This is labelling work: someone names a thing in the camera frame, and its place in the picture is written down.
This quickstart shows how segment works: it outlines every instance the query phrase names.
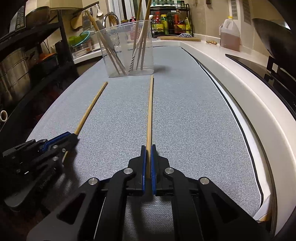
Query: wok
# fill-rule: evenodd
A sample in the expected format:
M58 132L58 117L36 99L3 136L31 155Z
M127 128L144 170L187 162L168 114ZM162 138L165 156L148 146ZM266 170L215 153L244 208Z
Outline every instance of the wok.
M296 38L292 32L272 21L252 19L254 27L277 65L296 78Z

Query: plastic jug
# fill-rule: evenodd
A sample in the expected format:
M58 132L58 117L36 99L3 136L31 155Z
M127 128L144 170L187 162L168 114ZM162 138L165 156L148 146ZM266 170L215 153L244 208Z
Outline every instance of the plastic jug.
M219 26L219 35L221 35L220 46L239 51L240 33L233 17L228 16L228 19Z

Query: wooden cutting board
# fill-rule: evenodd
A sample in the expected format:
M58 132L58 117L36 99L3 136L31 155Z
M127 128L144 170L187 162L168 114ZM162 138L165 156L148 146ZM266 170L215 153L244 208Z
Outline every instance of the wooden cutting board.
M175 37L175 36L159 36L157 38L160 40L179 40L179 41L194 41L194 42L201 41L198 38L185 38L185 37Z

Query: wall vent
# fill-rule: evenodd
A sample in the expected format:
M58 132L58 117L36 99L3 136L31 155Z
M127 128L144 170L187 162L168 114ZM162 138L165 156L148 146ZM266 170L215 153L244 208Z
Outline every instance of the wall vent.
M232 12L232 17L233 19L238 19L237 15L237 1L236 0L231 0L231 12Z
M243 0L242 7L244 10L244 22L251 24L251 11L250 11L249 0Z

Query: gray tablecloth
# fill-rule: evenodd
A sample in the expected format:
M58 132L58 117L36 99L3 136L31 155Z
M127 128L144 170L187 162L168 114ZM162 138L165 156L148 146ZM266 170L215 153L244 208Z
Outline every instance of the gray tablecloth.
M227 103L196 61L179 47L153 48L152 143L170 165L191 178L209 177L250 215L261 195L242 133ZM78 78L49 108L29 139L73 132L104 81L109 84L80 134L76 153L44 200L57 206L89 177L105 179L139 156L146 144L150 76L109 79L103 60ZM170 200L129 198L124 240L173 240Z

